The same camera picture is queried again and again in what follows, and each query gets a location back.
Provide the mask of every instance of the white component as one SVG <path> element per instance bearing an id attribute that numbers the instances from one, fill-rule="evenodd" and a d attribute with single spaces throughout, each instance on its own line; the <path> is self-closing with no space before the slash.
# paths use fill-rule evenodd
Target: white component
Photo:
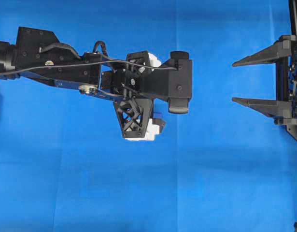
<path id="1" fill-rule="evenodd" d="M 160 134 L 160 127 L 153 124 L 153 119 L 149 119 L 147 131 L 144 138 L 127 138 L 129 141 L 154 141 L 155 135 Z"/>
<path id="2" fill-rule="evenodd" d="M 154 54 L 148 53 L 148 56 L 149 56 L 150 66 L 157 68 L 161 65 L 161 61 L 158 60 L 158 58 Z M 139 68 L 139 72 L 144 72 L 144 70 L 145 70 L 144 67 Z"/>

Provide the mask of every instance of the black robotic arm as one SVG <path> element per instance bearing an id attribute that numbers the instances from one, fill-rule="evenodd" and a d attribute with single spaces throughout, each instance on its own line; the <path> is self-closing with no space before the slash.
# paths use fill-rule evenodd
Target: black robotic arm
<path id="1" fill-rule="evenodd" d="M 19 27 L 16 45 L 0 42 L 0 79 L 21 76 L 42 84 L 79 90 L 113 101 L 123 138 L 153 140 L 165 122 L 154 118 L 154 99 L 168 103 L 169 112 L 186 114 L 192 92 L 192 61 L 174 51 L 160 66 L 148 51 L 108 57 L 105 43 L 82 56 L 61 43 L 51 31 Z M 101 66 L 111 70 L 102 72 Z"/>

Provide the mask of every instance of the wire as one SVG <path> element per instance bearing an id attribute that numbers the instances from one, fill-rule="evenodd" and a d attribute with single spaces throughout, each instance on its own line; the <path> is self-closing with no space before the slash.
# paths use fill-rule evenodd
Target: wire
<path id="1" fill-rule="evenodd" d="M 135 64 L 135 63 L 132 63 L 132 62 L 129 62 L 129 61 L 126 61 L 126 60 L 112 59 L 112 60 L 98 61 L 98 62 L 85 63 L 85 64 L 48 65 L 48 66 L 30 67 L 30 68 L 15 70 L 15 71 L 2 72 L 2 73 L 0 72 L 0 76 L 1 75 L 19 74 L 19 73 L 22 73 L 22 72 L 27 72 L 27 71 L 31 71 L 31 70 L 35 70 L 35 69 L 83 67 L 83 66 L 91 66 L 91 65 L 106 64 L 106 63 L 124 63 L 124 64 L 139 66 L 139 67 L 143 67 L 143 68 L 148 68 L 148 69 L 155 69 L 155 70 L 176 70 L 177 71 L 177 68 L 174 68 L 174 67 L 157 68 L 157 67 L 152 67 L 152 66 Z"/>
<path id="2" fill-rule="evenodd" d="M 102 53 L 105 55 L 105 56 L 109 56 L 108 55 L 108 53 L 107 53 L 107 51 L 106 51 L 106 45 L 105 45 L 105 42 L 103 42 L 103 41 L 101 41 L 101 40 L 99 40 L 99 41 L 97 41 L 96 43 L 95 43 L 95 46 L 94 46 L 94 49 L 92 50 L 92 53 L 94 53 L 96 50 L 97 50 L 97 48 L 98 48 L 98 46 L 101 46 L 101 49 L 102 49 Z"/>

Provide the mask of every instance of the blue backdrop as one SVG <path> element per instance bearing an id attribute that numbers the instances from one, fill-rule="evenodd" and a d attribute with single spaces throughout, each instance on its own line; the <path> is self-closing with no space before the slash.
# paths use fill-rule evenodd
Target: blue backdrop
<path id="1" fill-rule="evenodd" d="M 187 115 L 155 142 L 121 139 L 110 102 L 0 81 L 0 232 L 291 232 L 297 143 L 232 97 L 275 98 L 274 65 L 231 63 L 290 33 L 286 0 L 0 1 L 0 41 L 52 30 L 82 54 L 194 61 Z"/>

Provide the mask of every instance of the bolt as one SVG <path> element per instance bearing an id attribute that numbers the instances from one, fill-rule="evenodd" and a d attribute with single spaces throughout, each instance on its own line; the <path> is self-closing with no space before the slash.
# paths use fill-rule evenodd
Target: bolt
<path id="1" fill-rule="evenodd" d="M 46 66 L 51 66 L 51 65 L 54 65 L 54 62 L 51 61 L 51 60 L 48 60 L 48 61 L 45 62 L 45 65 Z"/>
<path id="2" fill-rule="evenodd" d="M 135 80 L 133 78 L 131 79 L 131 84 L 135 86 Z"/>

